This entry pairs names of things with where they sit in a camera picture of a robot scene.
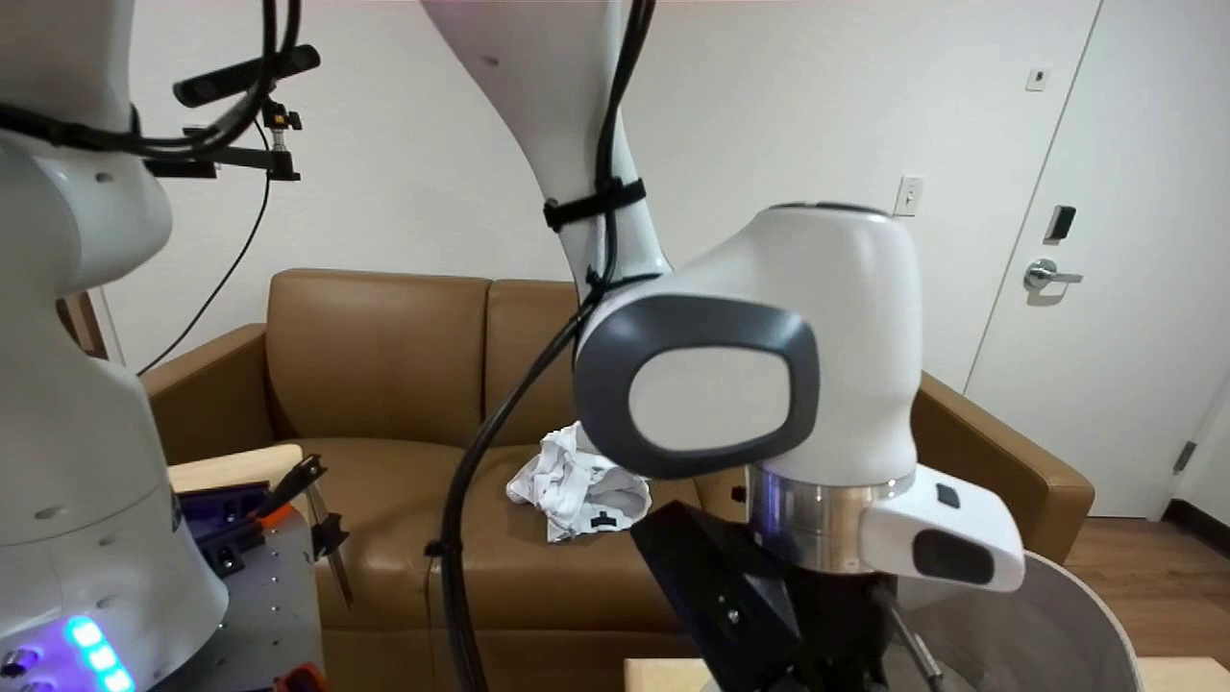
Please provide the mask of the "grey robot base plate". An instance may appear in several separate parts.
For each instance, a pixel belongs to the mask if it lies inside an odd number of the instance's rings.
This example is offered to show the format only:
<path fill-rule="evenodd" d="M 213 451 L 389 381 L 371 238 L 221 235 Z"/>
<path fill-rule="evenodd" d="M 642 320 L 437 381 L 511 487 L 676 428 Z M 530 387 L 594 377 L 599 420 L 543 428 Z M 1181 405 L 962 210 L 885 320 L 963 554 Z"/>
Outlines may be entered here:
<path fill-rule="evenodd" d="M 229 602 L 206 647 L 157 692 L 321 692 L 314 551 L 286 505 L 259 515 L 260 483 L 183 492 L 180 515 Z"/>

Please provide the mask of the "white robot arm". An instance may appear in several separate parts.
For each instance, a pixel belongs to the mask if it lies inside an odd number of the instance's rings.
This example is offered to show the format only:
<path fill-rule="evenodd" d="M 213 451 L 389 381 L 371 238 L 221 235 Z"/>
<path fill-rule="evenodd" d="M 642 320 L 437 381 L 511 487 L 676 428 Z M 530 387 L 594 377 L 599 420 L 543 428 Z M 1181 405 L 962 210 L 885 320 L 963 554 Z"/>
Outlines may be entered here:
<path fill-rule="evenodd" d="M 772 202 L 676 268 L 617 105 L 657 0 L 418 0 L 514 136 L 580 308 L 580 447 L 637 477 L 746 469 L 746 515 L 666 505 L 629 537 L 721 692 L 888 692 L 907 582 L 1012 591 L 1002 500 L 917 460 L 922 282 L 861 202 Z"/>

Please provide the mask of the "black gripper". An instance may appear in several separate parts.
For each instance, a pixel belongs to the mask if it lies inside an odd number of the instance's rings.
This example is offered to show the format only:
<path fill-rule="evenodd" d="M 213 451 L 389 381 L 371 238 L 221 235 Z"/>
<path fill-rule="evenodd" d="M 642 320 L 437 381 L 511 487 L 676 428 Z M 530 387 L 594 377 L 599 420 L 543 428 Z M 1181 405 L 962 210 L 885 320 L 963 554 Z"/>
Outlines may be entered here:
<path fill-rule="evenodd" d="M 806 574 L 693 505 L 629 537 L 721 692 L 888 692 L 892 578 Z"/>

